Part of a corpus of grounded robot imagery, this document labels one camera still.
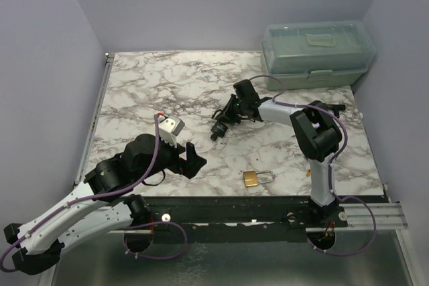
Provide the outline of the black padlock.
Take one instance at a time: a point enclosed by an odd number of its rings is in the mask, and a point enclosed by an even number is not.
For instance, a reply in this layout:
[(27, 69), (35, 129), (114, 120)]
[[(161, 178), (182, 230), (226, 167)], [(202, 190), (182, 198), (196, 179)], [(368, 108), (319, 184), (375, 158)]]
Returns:
[(215, 124), (210, 129), (211, 133), (218, 135), (218, 138), (223, 138), (228, 130), (228, 126), (222, 122), (215, 121)]

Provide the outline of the black-headed key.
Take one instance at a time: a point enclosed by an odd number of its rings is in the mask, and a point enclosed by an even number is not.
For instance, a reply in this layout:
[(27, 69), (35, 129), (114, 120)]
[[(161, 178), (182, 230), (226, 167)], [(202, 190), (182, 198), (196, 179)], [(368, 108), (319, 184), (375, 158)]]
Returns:
[(218, 135), (217, 135), (217, 134), (215, 134), (215, 133), (213, 133), (213, 134), (210, 136), (210, 139), (211, 139), (212, 141), (216, 141), (216, 140), (218, 139)]

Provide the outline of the brass padlock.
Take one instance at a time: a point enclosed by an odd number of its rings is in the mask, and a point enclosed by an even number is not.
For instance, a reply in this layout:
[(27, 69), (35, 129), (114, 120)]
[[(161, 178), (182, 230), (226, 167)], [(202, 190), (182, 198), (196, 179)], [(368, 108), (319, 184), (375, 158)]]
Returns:
[[(267, 176), (265, 181), (259, 179), (260, 176)], [(261, 184), (268, 184), (275, 180), (275, 173), (269, 170), (264, 171), (244, 171), (243, 181), (246, 188), (252, 188)]]

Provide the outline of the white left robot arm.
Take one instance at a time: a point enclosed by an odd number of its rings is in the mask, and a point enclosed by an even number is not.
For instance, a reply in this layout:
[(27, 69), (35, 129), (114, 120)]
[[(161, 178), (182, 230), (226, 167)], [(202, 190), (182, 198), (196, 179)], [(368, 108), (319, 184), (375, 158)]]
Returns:
[(159, 136), (142, 134), (114, 157), (99, 162), (63, 200), (26, 224), (9, 224), (4, 234), (13, 268), (37, 275), (56, 265), (72, 248), (116, 229), (140, 229), (149, 223), (149, 212), (135, 186), (150, 176), (169, 170), (192, 179), (207, 163), (193, 143), (170, 145)]

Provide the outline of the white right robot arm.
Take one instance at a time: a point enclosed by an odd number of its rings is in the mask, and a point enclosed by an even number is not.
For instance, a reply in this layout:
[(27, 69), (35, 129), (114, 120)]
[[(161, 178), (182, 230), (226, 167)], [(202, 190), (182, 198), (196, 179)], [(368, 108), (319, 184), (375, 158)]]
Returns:
[(310, 104), (286, 104), (275, 98), (261, 98), (250, 79), (233, 85), (235, 92), (223, 109), (214, 112), (210, 139), (223, 138), (229, 125), (241, 121), (272, 122), (291, 126), (298, 146), (310, 162), (311, 194), (309, 221), (325, 226), (338, 207), (334, 194), (332, 158), (339, 151), (343, 134), (327, 106), (315, 100)]

